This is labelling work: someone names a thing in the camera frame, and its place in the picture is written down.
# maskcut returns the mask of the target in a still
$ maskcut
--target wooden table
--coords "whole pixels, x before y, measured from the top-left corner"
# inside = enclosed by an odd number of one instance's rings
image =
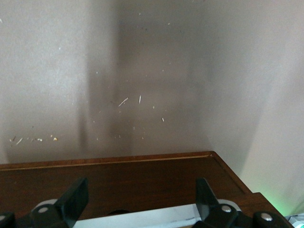
[[[89,181],[89,203],[80,219],[195,203],[195,180],[204,177],[218,199],[232,200],[248,215],[279,212],[252,193],[215,152],[0,165],[0,211],[27,214],[56,199],[79,177]]]

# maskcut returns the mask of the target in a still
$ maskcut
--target black clamp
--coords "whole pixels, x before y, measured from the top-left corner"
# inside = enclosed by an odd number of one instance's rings
[[[78,179],[54,205],[41,205],[19,219],[12,212],[0,214],[0,228],[72,228],[88,204],[87,182]]]
[[[256,212],[251,218],[231,205],[219,204],[204,178],[196,180],[196,206],[202,221],[192,228],[292,228],[287,220],[272,212]]]

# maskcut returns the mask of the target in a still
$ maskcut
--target table edge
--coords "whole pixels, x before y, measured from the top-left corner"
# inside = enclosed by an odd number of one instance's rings
[[[92,158],[92,159],[42,161],[42,162],[38,161],[38,162],[28,162],[28,163],[0,164],[0,171],[98,165],[98,164],[109,164],[109,163],[143,162],[143,161],[150,162],[150,161],[202,158],[202,157],[212,157],[213,153],[215,153],[215,152],[213,152],[213,151],[186,152],[186,153],[153,154],[153,155],[139,155],[139,156],[127,156],[127,157]]]

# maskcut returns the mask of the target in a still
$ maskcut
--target debris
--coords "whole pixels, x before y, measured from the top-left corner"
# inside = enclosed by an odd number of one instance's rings
[[[16,145],[18,145],[22,140],[23,140],[23,138],[21,138],[21,139],[16,143]]]
[[[16,136],[13,139],[9,139],[10,142],[15,141]]]
[[[125,103],[127,100],[128,100],[129,98],[127,97],[126,99],[124,99],[121,103],[120,103],[120,105],[118,105],[118,107],[120,107],[123,103]]]

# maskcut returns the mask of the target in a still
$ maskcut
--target screw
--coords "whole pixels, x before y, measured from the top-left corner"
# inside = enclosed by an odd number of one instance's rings
[[[222,210],[223,210],[224,212],[227,212],[227,213],[230,213],[230,212],[231,212],[231,208],[228,207],[227,205],[222,206]]]
[[[44,213],[44,212],[46,212],[47,210],[48,210],[48,208],[46,208],[46,207],[40,208],[40,209],[38,210],[38,213]]]
[[[262,213],[261,217],[262,217],[262,219],[264,219],[266,221],[272,221],[272,217],[267,213]]]

